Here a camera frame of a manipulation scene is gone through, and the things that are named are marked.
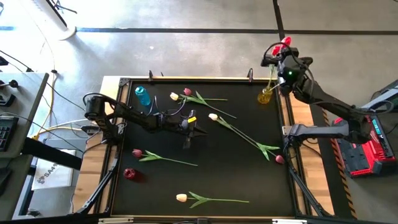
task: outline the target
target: flower head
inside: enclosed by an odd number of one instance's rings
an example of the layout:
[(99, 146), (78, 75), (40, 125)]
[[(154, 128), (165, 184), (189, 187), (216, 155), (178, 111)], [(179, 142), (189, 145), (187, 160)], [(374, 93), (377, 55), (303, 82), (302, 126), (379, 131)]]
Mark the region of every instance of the flower head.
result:
[(133, 149), (132, 150), (132, 155), (136, 158), (140, 158), (142, 156), (142, 151), (139, 149)]
[(185, 96), (190, 96), (190, 95), (192, 95), (192, 91), (190, 89), (188, 89), (188, 88), (185, 88), (184, 89), (184, 94), (185, 94)]
[(178, 194), (176, 198), (179, 202), (186, 202), (188, 197), (186, 194)]
[(126, 179), (132, 180), (136, 176), (136, 171), (132, 168), (127, 168), (124, 170), (123, 176)]
[(285, 159), (281, 155), (276, 156), (275, 161), (279, 164), (285, 163)]
[(212, 119), (213, 121), (216, 121), (218, 119), (217, 114), (209, 114), (209, 118)]
[(171, 93), (171, 94), (170, 94), (170, 98), (171, 98), (172, 100), (174, 100), (174, 101), (177, 101), (177, 100), (178, 100), (178, 95), (175, 94), (175, 93)]

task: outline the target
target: concrete floor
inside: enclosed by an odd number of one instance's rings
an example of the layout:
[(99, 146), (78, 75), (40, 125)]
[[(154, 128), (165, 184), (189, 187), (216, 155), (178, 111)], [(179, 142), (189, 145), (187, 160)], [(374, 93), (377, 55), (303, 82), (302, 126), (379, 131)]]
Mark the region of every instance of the concrete floor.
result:
[[(99, 91), (105, 75), (217, 76), (244, 77), (249, 68), (255, 77), (266, 77), (259, 66), (265, 49), (279, 40), (271, 34), (143, 34), (78, 32), (66, 41), (49, 40), (42, 34), (17, 1), (2, 0), (1, 50), (17, 57), (38, 72), (59, 72), (56, 89), (82, 105), (81, 97)], [(271, 0), (150, 0), (150, 1), (61, 1), (78, 14), (64, 11), (67, 23), (78, 27), (150, 28), (240, 28), (276, 29)], [(397, 30), (398, 2), (393, 0), (280, 0), (285, 29), (311, 30)], [(349, 104), (363, 105), (373, 92), (398, 78), (396, 35), (293, 35), (300, 54), (311, 56), (316, 81), (329, 94)], [(13, 67), (3, 71), (17, 71)], [(58, 122), (82, 119), (83, 113), (56, 96)], [(39, 109), (43, 119), (47, 108)], [(63, 136), (72, 137), (70, 133)], [(398, 223), (398, 175), (349, 180), (358, 217), (362, 220)], [(49, 190), (51, 203), (67, 204), (72, 191)], [(31, 207), (46, 215), (65, 211), (42, 206)]]

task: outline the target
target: white tulip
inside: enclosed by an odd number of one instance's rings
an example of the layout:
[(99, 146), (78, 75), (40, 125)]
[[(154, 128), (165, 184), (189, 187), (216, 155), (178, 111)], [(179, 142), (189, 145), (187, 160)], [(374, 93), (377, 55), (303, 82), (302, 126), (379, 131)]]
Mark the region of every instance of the white tulip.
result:
[(209, 114), (209, 118), (212, 119), (213, 121), (216, 121), (218, 119), (217, 114)]
[(188, 197), (186, 194), (178, 194), (176, 198), (179, 202), (186, 202)]
[(174, 100), (174, 101), (177, 101), (177, 100), (178, 100), (178, 95), (175, 94), (175, 93), (172, 93), (172, 94), (170, 94), (170, 98), (171, 98), (172, 100)]

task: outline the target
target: black metal leg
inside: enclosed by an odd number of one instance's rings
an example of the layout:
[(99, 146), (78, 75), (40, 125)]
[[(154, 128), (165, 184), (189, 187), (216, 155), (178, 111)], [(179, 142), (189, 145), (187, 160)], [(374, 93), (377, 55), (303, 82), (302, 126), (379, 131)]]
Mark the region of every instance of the black metal leg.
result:
[(23, 154), (30, 154), (32, 156), (45, 159), (46, 161), (55, 162), (57, 164), (80, 170), (81, 159), (69, 153), (50, 147), (39, 141), (31, 138), (25, 139)]

